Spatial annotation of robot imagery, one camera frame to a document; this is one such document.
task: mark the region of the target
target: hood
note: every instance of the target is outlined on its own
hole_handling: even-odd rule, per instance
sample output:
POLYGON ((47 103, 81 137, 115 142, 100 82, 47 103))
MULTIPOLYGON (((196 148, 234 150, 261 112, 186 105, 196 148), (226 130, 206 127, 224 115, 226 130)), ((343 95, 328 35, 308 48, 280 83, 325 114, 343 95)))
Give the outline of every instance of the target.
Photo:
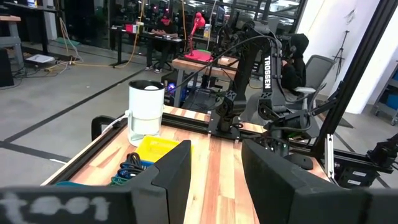
POLYGON ((304 34, 292 35, 292 38, 290 39, 290 46, 296 46, 296 52, 293 54, 293 58, 302 58, 309 43, 309 39, 304 34))

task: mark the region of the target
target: ceiling light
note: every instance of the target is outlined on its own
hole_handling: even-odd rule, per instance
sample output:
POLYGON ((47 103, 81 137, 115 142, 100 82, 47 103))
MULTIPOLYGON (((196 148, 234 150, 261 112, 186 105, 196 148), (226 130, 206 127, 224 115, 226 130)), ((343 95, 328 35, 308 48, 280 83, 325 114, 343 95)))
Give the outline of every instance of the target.
POLYGON ((295 1, 288 1, 288 0, 278 0, 276 3, 278 6, 298 6, 299 3, 295 1))

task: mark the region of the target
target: black pole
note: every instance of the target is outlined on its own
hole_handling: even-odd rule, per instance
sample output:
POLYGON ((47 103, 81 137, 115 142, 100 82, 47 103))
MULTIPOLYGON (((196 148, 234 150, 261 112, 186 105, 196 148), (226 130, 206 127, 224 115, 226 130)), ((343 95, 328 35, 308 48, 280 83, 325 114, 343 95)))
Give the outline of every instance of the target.
POLYGON ((363 35, 362 41, 356 50, 353 61, 349 65, 343 79, 343 87, 339 94, 336 106, 332 108, 323 122, 319 137, 315 141, 312 152, 321 158, 325 152, 325 138, 327 134, 334 134, 338 123, 353 96, 362 75, 380 42, 380 39, 398 5, 398 0, 380 0, 363 35))

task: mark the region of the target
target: cable bundle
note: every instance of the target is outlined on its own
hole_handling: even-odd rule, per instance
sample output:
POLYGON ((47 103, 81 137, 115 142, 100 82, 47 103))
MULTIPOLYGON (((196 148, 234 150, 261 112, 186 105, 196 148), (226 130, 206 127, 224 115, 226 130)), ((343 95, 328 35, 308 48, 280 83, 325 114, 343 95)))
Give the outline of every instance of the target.
POLYGON ((111 178, 110 185, 123 185, 142 171, 144 171, 144 168, 139 154, 136 152, 128 154, 126 161, 120 164, 120 169, 116 176, 111 178))

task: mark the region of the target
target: white cylindrical container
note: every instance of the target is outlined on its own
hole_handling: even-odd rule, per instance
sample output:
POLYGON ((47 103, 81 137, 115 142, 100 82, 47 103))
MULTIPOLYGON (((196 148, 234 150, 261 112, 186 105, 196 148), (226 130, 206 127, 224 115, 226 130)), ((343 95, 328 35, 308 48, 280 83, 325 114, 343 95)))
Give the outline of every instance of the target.
POLYGON ((129 83, 128 138, 139 146, 145 135, 158 136, 164 108, 164 86, 160 82, 137 80, 129 83))

